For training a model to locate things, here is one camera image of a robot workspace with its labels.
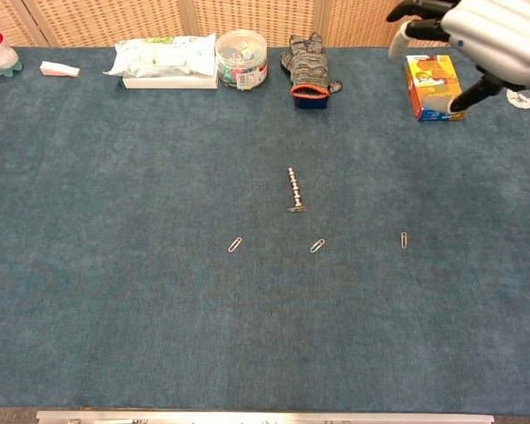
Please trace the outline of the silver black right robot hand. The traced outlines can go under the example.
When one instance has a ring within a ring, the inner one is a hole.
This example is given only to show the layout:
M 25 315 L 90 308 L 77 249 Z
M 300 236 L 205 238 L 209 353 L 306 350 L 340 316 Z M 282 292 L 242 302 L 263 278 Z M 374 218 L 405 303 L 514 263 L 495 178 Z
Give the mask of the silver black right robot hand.
M 481 79 L 455 97 L 429 97 L 436 112 L 457 113 L 507 88 L 530 89 L 530 1 L 400 1 L 387 22 L 404 17 L 389 47 L 401 57 L 416 40 L 444 42 L 471 59 Z

